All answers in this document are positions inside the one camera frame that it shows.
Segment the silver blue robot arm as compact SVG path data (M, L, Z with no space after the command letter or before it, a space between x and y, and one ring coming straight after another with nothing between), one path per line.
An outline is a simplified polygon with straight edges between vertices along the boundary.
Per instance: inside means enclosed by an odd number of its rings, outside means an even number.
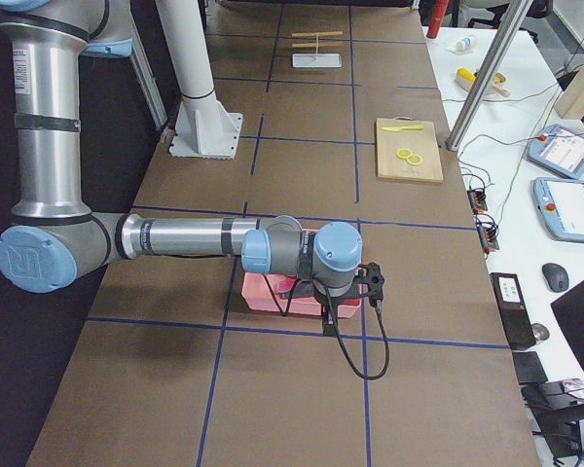
M361 295L368 275L362 239L349 224L306 231L272 219L161 219L95 213L81 197L81 55L126 57L133 23L127 1L0 1L12 43L20 199L0 235L0 271L18 288L50 293L123 259L238 257L243 268L308 283L323 332L338 332L338 309Z

